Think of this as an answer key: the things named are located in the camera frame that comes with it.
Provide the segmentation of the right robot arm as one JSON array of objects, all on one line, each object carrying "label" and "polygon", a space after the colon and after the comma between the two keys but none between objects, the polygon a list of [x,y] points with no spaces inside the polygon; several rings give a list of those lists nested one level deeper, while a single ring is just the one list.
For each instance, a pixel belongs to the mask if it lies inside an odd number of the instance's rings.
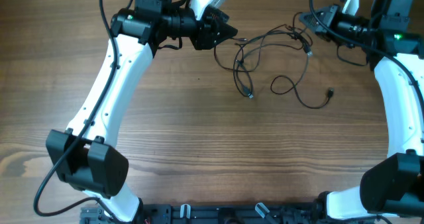
[{"label": "right robot arm", "polygon": [[366,171],[359,185],[323,192],[312,219],[328,223],[423,216],[423,38],[409,33],[413,0],[374,0],[371,17],[356,13],[359,0],[344,6],[311,7],[300,21],[319,38],[359,47],[384,100],[387,157]]}]

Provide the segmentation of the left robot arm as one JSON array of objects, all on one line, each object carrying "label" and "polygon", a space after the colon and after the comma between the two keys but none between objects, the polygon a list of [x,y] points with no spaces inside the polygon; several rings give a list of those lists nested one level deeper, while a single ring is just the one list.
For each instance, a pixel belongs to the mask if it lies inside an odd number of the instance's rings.
[{"label": "left robot arm", "polygon": [[210,50],[237,35],[220,10],[225,0],[130,0],[105,21],[107,53],[96,80],[65,131],[50,131],[50,176],[96,201],[112,223],[140,223],[143,204],[126,184],[128,160],[117,138],[131,97],[165,40],[190,39]]}]

